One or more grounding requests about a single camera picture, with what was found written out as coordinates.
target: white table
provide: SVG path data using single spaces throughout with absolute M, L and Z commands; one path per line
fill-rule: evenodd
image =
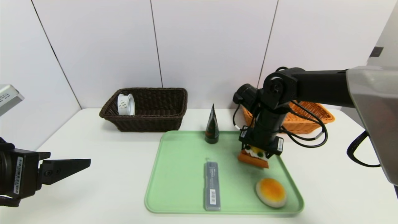
M 91 158 L 91 167 L 23 199 L 19 208 L 1 208 L 1 224 L 40 223 L 394 223 L 398 200 L 381 168 L 362 167 L 346 155 L 348 145 L 363 131 L 347 115 L 328 124 L 326 145 L 307 149 L 287 136 L 282 158 L 304 201 L 296 216 L 153 214 L 144 205 L 162 133 L 123 133 L 98 116 L 99 109 L 78 112 L 39 151 L 51 159 Z M 180 130 L 204 130 L 208 109 L 188 109 Z M 236 130 L 233 110 L 216 110 L 221 130 Z M 369 140 L 357 157 L 378 163 Z

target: orange wicker basket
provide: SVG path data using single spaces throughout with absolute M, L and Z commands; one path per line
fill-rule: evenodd
M 334 121 L 334 116 L 321 104 L 302 101 L 300 105 L 307 108 L 309 111 L 318 116 L 323 121 L 324 124 L 331 123 Z M 300 107 L 296 106 L 294 103 L 290 103 L 290 108 L 292 108 L 295 112 L 297 112 L 300 115 L 304 115 L 306 117 L 314 119 L 311 115 L 309 115 Z M 243 107 L 243 115 L 245 117 L 246 123 L 250 125 L 253 116 L 244 107 Z M 295 134 L 308 134 L 320 127 L 319 124 L 297 117 L 296 115 L 293 115 L 291 113 L 287 114 L 286 119 L 283 122 L 283 126 L 288 131 L 293 132 Z

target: panel seam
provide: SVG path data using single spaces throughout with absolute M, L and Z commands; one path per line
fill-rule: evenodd
M 43 23 L 42 23 L 41 20 L 40 20 L 39 14 L 37 13 L 37 10 L 36 10 L 35 4 L 33 3 L 33 0 L 31 0 L 31 2 L 32 2 L 32 5 L 33 5 L 33 9 L 35 9 L 36 16 L 37 16 L 37 18 L 39 19 L 41 28 L 43 29 L 44 34 L 46 35 L 47 41 L 48 41 L 48 43 L 49 43 L 49 45 L 50 45 L 50 47 L 51 47 L 51 50 L 53 51 L 53 54 L 54 54 L 54 56 L 55 56 L 55 59 L 57 60 L 58 65 L 59 65 L 59 67 L 61 68 L 62 74 L 64 75 L 64 77 L 65 77 L 65 79 L 66 79 L 66 81 L 67 81 L 67 83 L 68 83 L 68 85 L 69 85 L 69 88 L 70 88 L 70 90 L 72 91 L 72 94 L 73 94 L 73 96 L 74 96 L 75 99 L 76 99 L 77 104 L 79 105 L 80 109 L 82 109 L 82 106 L 80 105 L 79 100 L 77 99 L 76 94 L 74 93 L 74 91 L 73 91 L 73 89 L 72 89 L 72 86 L 70 85 L 70 82 L 69 82 L 68 78 L 67 78 L 66 75 L 65 75 L 64 69 L 62 68 L 61 63 L 60 63 L 59 60 L 58 60 L 58 57 L 57 57 L 57 55 L 56 55 L 56 53 L 55 53 L 55 51 L 54 51 L 54 48 L 53 48 L 53 46 L 51 45 L 50 39 L 49 39 L 49 37 L 48 37 L 48 35 L 47 35 L 45 29 L 44 29 Z
M 257 88 L 258 88 L 258 85 L 260 84 L 261 74 L 263 73 L 265 57 L 266 57 L 267 51 L 268 51 L 269 40 L 271 39 L 272 28 L 273 28 L 273 25 L 274 25 L 274 22 L 275 22 L 275 16 L 276 16 L 276 11 L 277 11 L 277 9 L 278 9 L 278 4 L 279 4 L 279 0 L 276 2 L 275 13 L 274 13 L 274 17 L 273 17 L 273 19 L 272 19 L 271 29 L 270 29 L 270 31 L 269 31 L 269 36 L 268 36 L 268 41 L 267 41 L 267 47 L 265 48 L 264 59 L 263 59 L 263 64 L 261 65 L 260 76 L 258 77 Z
M 155 18 L 154 18 L 154 16 L 153 16 L 152 0 L 150 0 L 150 10 L 151 10 L 151 13 L 152 13 L 153 31 L 154 31 L 154 33 L 155 33 L 156 52 L 157 52 L 157 54 L 158 54 L 160 81 L 161 81 L 161 83 L 162 83 L 162 88 L 163 88 L 162 69 L 160 68 L 160 57 L 159 57 L 158 39 L 157 39 L 157 37 L 156 37 Z

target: white wall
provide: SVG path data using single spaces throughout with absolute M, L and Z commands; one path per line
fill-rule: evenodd
M 1 0 L 0 83 L 25 100 L 1 117 L 1 136 L 36 150 L 80 107 L 58 65 L 30 0 Z
M 380 57 L 370 57 L 368 65 L 398 66 L 398 3 L 377 41 L 377 46 L 384 47 Z
M 280 0 L 259 81 L 281 66 L 365 65 L 396 0 Z
M 150 0 L 34 0 L 83 108 L 127 87 L 162 87 Z
M 229 108 L 257 85 L 277 0 L 152 0 L 164 87 L 188 91 L 188 108 Z

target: fried egg toy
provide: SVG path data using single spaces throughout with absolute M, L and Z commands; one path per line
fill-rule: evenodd
M 286 191 L 275 179 L 261 179 L 256 185 L 256 191 L 261 201 L 268 206 L 280 208 L 286 204 Z

